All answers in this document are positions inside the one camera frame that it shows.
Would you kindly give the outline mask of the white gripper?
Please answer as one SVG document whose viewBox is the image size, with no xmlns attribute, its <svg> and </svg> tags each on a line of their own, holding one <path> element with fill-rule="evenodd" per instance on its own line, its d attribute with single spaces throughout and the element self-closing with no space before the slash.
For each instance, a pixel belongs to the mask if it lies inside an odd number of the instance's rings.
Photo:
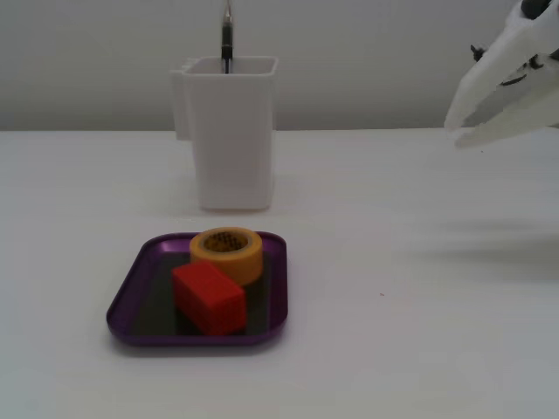
<svg viewBox="0 0 559 419">
<path fill-rule="evenodd" d="M 536 86 L 508 104 L 490 120 L 463 131 L 466 118 L 500 83 L 514 76 L 535 56 L 558 50 L 558 2 L 520 1 L 509 14 L 509 25 L 480 61 L 459 82 L 445 119 L 456 148 L 473 148 L 527 134 L 558 123 L 558 61 L 548 58 L 549 83 Z"/>
</svg>

